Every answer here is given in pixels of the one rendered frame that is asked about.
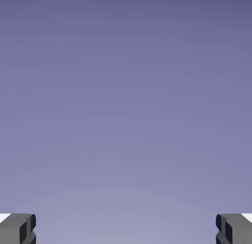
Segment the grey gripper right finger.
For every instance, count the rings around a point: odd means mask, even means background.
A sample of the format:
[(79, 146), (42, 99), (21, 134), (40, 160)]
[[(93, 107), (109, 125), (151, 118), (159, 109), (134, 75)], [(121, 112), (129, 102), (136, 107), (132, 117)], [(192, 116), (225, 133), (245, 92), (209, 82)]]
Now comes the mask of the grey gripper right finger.
[(252, 213), (217, 214), (216, 227), (216, 244), (252, 244)]

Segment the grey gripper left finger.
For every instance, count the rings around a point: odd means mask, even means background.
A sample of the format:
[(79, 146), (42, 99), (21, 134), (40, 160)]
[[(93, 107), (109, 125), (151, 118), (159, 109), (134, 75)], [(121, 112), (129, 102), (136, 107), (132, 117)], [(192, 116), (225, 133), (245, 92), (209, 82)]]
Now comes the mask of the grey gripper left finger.
[(36, 216), (30, 213), (0, 213), (0, 244), (36, 244)]

